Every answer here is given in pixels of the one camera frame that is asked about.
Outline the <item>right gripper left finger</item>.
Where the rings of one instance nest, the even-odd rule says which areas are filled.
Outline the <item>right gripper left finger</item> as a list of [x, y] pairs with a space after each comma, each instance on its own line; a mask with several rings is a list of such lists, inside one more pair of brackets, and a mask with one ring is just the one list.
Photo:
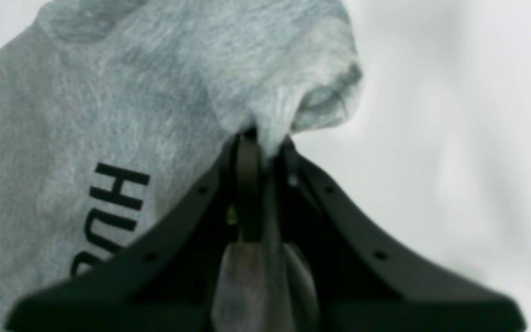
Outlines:
[[11, 332], [214, 332], [223, 254], [263, 233], [255, 131], [227, 143], [211, 170], [146, 235], [87, 273], [24, 298]]

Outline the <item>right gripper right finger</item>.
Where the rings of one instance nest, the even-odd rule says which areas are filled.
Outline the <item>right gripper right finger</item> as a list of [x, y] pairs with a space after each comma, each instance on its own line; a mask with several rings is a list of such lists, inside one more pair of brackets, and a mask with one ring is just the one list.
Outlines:
[[318, 332], [523, 332], [510, 297], [430, 262], [388, 235], [286, 138], [282, 234], [306, 259]]

